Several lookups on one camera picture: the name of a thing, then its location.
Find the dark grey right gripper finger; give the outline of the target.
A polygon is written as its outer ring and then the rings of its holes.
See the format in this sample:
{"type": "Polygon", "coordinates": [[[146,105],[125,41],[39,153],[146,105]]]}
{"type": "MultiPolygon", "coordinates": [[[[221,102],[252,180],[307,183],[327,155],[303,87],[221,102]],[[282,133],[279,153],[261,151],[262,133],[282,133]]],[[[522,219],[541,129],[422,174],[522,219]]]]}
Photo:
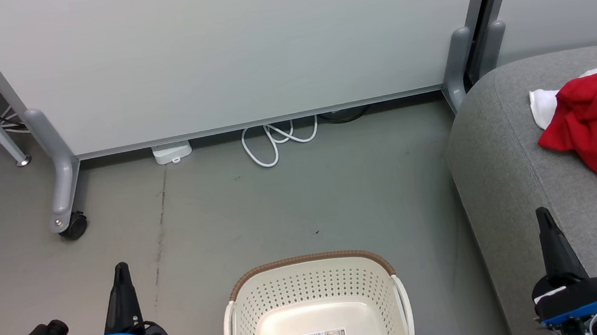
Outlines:
{"type": "Polygon", "coordinates": [[[585,267],[579,261],[549,209],[536,209],[539,227],[541,253],[545,264],[546,279],[549,283],[584,280],[589,278],[585,267]]]}

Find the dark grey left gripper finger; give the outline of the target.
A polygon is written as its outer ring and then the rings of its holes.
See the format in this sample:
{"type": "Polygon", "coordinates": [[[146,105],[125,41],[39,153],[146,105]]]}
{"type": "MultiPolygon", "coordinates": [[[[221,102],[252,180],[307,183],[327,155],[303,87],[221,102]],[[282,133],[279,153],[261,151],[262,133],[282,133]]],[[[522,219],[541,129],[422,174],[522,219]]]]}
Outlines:
{"type": "Polygon", "coordinates": [[[120,262],[114,268],[113,288],[109,295],[105,335],[145,333],[145,321],[131,280],[129,265],[120,262]]]}

